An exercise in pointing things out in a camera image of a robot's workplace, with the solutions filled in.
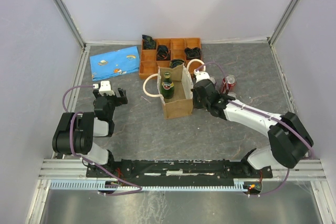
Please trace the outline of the purple soda can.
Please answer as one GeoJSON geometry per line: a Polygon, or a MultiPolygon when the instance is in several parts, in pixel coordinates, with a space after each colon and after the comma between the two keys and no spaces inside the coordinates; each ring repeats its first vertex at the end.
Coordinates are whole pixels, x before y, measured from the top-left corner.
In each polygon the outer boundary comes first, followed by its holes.
{"type": "Polygon", "coordinates": [[[233,97],[234,99],[237,99],[237,95],[234,92],[228,92],[227,95],[233,97]]]}
{"type": "Polygon", "coordinates": [[[212,82],[214,85],[216,85],[216,79],[215,79],[214,77],[210,76],[209,79],[211,80],[211,82],[212,82]]]}

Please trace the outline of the brown canvas bag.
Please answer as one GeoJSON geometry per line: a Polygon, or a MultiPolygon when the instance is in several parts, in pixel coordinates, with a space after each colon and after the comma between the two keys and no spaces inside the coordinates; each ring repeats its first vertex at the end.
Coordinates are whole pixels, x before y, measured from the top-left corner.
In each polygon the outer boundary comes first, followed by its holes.
{"type": "Polygon", "coordinates": [[[161,101],[163,115],[165,119],[174,119],[192,114],[193,107],[193,80],[189,72],[190,64],[177,66],[175,68],[160,68],[157,73],[147,77],[143,83],[143,92],[145,95],[152,98],[159,98],[161,101]],[[174,82],[175,92],[171,99],[163,98],[161,95],[160,86],[164,78],[164,73],[170,72],[171,79],[174,82]],[[157,93],[151,94],[147,91],[146,85],[152,78],[156,78],[157,93]]]}

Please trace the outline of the red soda can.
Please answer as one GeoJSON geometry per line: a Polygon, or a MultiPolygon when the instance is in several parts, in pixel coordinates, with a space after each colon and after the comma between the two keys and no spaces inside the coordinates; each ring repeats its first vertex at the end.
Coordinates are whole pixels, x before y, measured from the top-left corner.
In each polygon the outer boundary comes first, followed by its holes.
{"type": "Polygon", "coordinates": [[[236,77],[232,74],[229,74],[223,78],[219,91],[220,93],[228,93],[235,85],[236,77]]]}

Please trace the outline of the green glass bottle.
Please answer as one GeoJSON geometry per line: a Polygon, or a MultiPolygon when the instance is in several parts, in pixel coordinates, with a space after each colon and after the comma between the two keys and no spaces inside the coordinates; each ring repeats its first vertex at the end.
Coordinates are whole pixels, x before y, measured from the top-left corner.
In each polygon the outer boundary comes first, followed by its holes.
{"type": "Polygon", "coordinates": [[[170,72],[164,73],[164,78],[161,82],[160,91],[161,91],[161,95],[163,95],[163,98],[165,99],[173,98],[175,87],[174,87],[174,82],[171,79],[170,72]]]}

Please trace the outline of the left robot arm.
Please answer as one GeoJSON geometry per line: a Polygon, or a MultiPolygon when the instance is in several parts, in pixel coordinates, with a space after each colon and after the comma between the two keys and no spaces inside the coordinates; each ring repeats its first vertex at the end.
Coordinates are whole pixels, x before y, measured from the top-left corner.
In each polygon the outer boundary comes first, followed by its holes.
{"type": "Polygon", "coordinates": [[[63,113],[52,138],[52,147],[57,154],[75,154],[86,161],[87,172],[110,177],[117,169],[113,154],[95,144],[93,139],[113,135],[114,111],[116,107],[128,103],[127,93],[122,88],[118,88],[119,95],[112,89],[101,92],[94,89],[92,93],[95,97],[94,110],[78,115],[63,113]]]}

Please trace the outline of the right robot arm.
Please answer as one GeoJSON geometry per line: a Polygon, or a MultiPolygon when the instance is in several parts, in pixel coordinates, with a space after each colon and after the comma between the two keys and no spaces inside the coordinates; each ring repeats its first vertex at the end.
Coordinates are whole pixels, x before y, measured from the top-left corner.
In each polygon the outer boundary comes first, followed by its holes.
{"type": "Polygon", "coordinates": [[[210,80],[201,80],[192,88],[196,107],[206,109],[212,116],[242,124],[268,138],[266,147],[254,149],[241,164],[246,177],[254,177],[265,167],[279,164],[294,168],[306,155],[313,154],[314,142],[299,117],[269,113],[248,106],[238,99],[219,93],[210,80]]]}

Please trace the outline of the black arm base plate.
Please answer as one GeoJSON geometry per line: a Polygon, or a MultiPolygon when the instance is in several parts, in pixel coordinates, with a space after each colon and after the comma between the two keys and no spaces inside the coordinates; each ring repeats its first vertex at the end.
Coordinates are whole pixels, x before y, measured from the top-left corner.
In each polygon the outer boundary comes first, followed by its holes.
{"type": "Polygon", "coordinates": [[[266,166],[254,169],[241,161],[150,161],[130,160],[109,162],[107,171],[123,180],[121,185],[141,187],[202,187],[232,186],[234,179],[273,178],[272,169],[266,166]]]}

